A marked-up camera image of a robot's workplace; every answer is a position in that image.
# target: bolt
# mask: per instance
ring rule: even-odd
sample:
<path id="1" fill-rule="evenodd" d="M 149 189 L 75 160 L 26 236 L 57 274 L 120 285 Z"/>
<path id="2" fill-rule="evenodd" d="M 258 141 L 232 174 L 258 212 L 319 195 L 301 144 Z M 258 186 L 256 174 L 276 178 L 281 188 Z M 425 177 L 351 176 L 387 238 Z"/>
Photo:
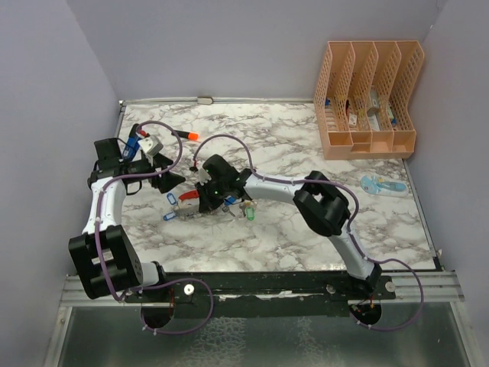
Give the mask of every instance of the bolt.
<path id="1" fill-rule="evenodd" d="M 388 292 L 394 292 L 396 290 L 396 285 L 392 281 L 388 281 L 385 284 L 385 289 L 387 289 Z"/>
<path id="2" fill-rule="evenodd" d="M 336 293 L 336 289 L 330 284 L 326 285 L 326 290 L 328 291 L 329 294 Z"/>

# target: marble surface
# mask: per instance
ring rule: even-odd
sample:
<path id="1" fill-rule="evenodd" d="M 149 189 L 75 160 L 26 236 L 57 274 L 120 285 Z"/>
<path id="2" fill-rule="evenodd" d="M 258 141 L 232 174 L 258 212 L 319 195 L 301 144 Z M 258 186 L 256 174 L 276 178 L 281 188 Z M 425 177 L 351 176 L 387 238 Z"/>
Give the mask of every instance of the marble surface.
<path id="1" fill-rule="evenodd" d="M 360 188 L 365 174 L 407 181 L 403 162 L 325 161 L 312 104 L 131 105 L 125 110 L 119 137 L 127 139 L 134 123 L 147 120 L 198 132 L 201 140 L 218 133 L 237 136 L 250 148 L 255 167 L 268 174 L 303 177 L 311 170 L 323 172 L 358 195 L 356 227 L 372 257 L 395 257 L 416 269 L 435 267 L 412 193 L 403 198 L 373 196 Z M 145 130 L 158 134 L 166 156 L 176 157 L 176 140 L 169 132 L 157 126 Z M 184 142 L 183 159 L 174 171 L 187 182 L 173 189 L 176 196 L 191 190 L 197 181 L 188 169 L 197 146 Z M 239 171 L 248 166 L 245 151 L 231 139 L 209 142 L 199 154 L 199 164 L 212 154 L 222 155 Z M 238 206 L 232 210 L 240 212 Z M 137 195 L 125 199 L 122 213 L 122 224 L 140 260 L 156 260 L 166 271 L 345 269 L 331 242 L 310 230 L 289 204 L 258 200 L 254 221 L 218 211 L 165 222 L 162 215 L 169 211 L 166 195 L 145 183 Z"/>

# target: lavender wall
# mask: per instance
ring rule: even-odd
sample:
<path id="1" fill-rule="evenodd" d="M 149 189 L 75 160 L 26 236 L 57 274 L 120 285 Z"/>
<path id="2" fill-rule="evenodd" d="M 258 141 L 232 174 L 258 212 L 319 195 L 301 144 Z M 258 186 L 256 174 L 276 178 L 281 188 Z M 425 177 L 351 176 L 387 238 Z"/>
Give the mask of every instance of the lavender wall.
<path id="1" fill-rule="evenodd" d="M 118 103 L 64 0 L 2 2 L 0 13 L 1 365 L 41 365 L 68 238 L 89 209 L 92 143 Z"/>
<path id="2" fill-rule="evenodd" d="M 423 39 L 445 0 L 67 0 L 119 99 L 312 97 L 327 40 Z"/>
<path id="3" fill-rule="evenodd" d="M 409 162 L 436 248 L 456 269 L 489 362 L 489 3 L 448 2 L 424 49 Z"/>

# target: wire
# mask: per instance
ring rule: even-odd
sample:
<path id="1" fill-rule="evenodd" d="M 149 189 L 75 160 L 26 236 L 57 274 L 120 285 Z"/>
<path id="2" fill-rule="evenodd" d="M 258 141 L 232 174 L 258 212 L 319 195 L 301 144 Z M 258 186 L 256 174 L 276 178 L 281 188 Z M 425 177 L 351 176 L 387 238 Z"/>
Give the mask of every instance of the wire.
<path id="1" fill-rule="evenodd" d="M 393 326 L 393 327 L 387 327 L 387 328 L 382 328 L 382 327 L 377 327 L 377 326 L 372 326 L 372 325 L 367 325 L 365 323 L 362 323 L 360 321 L 357 321 L 357 323 L 362 326 L 362 327 L 366 327 L 370 330 L 375 330 L 375 331 L 381 331 L 381 332 L 390 332 L 390 331 L 397 331 L 397 330 L 401 330 L 403 329 L 404 327 L 407 327 L 409 325 L 411 325 L 412 323 L 416 322 L 419 318 L 419 316 L 421 315 L 421 312 L 423 311 L 423 307 L 424 307 L 424 301 L 425 301 L 425 297 L 424 297 L 424 291 L 423 291 L 423 285 L 421 284 L 421 280 L 419 279 L 419 276 L 418 274 L 414 271 L 414 269 L 412 269 L 408 264 L 406 264 L 404 261 L 401 261 L 397 258 L 388 258 L 387 260 L 382 260 L 382 261 L 379 261 L 379 260 L 376 260 L 374 258 L 371 258 L 369 256 L 367 256 L 367 254 L 363 251 L 363 249 L 361 248 L 361 246 L 358 244 L 357 242 L 357 239 L 355 238 L 355 236 L 353 235 L 352 231 L 351 231 L 351 224 L 353 223 L 353 220 L 355 219 L 355 217 L 357 216 L 358 214 L 358 211 L 360 209 L 360 203 L 358 202 L 358 198 L 357 196 L 355 195 L 355 193 L 349 189 L 348 187 L 346 187 L 345 185 L 342 185 L 340 183 L 337 183 L 337 182 L 333 182 L 333 181 L 324 181 L 324 180 L 309 180 L 309 179 L 302 179 L 302 180 L 281 180 L 281 179 L 278 179 L 278 178 L 274 178 L 274 177 L 265 177 L 261 174 L 259 174 L 255 169 L 254 169 L 254 166 L 253 166 L 253 161 L 251 159 L 251 153 L 250 153 L 250 150 L 248 148 L 248 146 L 240 139 L 240 138 L 236 138 L 235 136 L 233 135 L 228 135 L 228 134 L 217 134 L 217 135 L 213 135 L 209 138 L 207 138 L 206 140 L 204 140 L 200 145 L 199 147 L 197 148 L 196 152 L 194 153 L 193 155 L 193 162 L 194 162 L 194 167 L 196 167 L 197 165 L 197 154 L 200 152 L 200 150 L 202 149 L 202 147 L 207 144 L 209 141 L 211 141 L 212 139 L 215 139 L 215 138 L 230 138 L 232 140 L 235 140 L 237 141 L 239 144 L 242 145 L 242 147 L 244 148 L 244 151 L 246 151 L 246 155 L 248 156 L 248 163 L 250 164 L 250 171 L 252 172 L 252 174 L 256 177 L 258 177 L 259 179 L 261 180 L 265 180 L 265 181 L 270 181 L 270 182 L 275 182 L 275 183 L 278 183 L 278 184 L 327 184 L 327 185 L 331 185 L 331 186 L 334 186 L 334 187 L 337 187 L 337 188 L 340 188 L 344 191 L 346 191 L 348 194 L 350 194 L 351 198 L 353 199 L 353 201 L 355 202 L 355 210 L 353 211 L 352 215 L 350 216 L 350 218 L 348 219 L 348 222 L 347 222 L 347 225 L 346 225 L 346 230 L 347 230 L 347 233 L 348 235 L 350 236 L 350 239 L 351 241 L 353 242 L 353 245 L 355 246 L 355 248 L 357 249 L 358 253 L 360 254 L 360 256 L 374 264 L 379 264 L 379 265 L 382 265 L 382 264 L 386 264 L 388 262 L 397 262 L 398 264 L 401 264 L 402 266 L 404 266 L 406 269 L 408 269 L 411 273 L 413 273 L 414 275 L 414 278 L 416 279 L 416 282 L 418 283 L 418 286 L 419 286 L 419 292 L 420 292 L 420 302 L 419 302 L 419 307 L 417 309 L 417 311 L 414 313 L 413 317 L 411 317 L 408 321 L 406 321 L 405 323 L 402 323 L 398 326 Z"/>
<path id="2" fill-rule="evenodd" d="M 128 193 L 128 189 L 126 188 L 125 189 L 125 195 L 126 196 L 133 196 L 133 195 L 137 194 L 139 191 L 141 191 L 142 188 L 143 188 L 143 181 L 139 181 L 139 188 L 133 193 Z"/>
<path id="3" fill-rule="evenodd" d="M 134 149 L 132 146 L 130 146 L 128 143 L 126 143 L 125 141 L 123 141 L 121 138 L 117 138 L 117 140 L 119 140 L 122 144 L 124 144 L 126 147 L 128 147 L 129 149 Z"/>

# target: metal bracket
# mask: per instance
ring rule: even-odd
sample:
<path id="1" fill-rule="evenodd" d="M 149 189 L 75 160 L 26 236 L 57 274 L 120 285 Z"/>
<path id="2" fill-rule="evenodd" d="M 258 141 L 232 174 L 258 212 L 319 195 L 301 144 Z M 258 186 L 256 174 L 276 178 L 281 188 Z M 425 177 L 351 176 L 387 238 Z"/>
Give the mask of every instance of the metal bracket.
<path id="1" fill-rule="evenodd" d="M 419 302 L 418 284 L 411 273 L 385 272 L 383 275 L 392 277 L 396 298 L 393 300 L 382 300 L 382 304 Z M 458 283 L 457 274 L 454 271 L 424 271 L 419 272 L 418 275 L 423 284 L 425 302 L 459 302 L 465 300 Z M 66 278 L 60 303 L 61 307 L 121 307 L 124 305 L 109 296 L 90 300 L 86 296 L 79 278 L 73 276 Z M 144 302 L 140 305 L 144 307 L 169 306 L 168 303 L 156 302 Z"/>

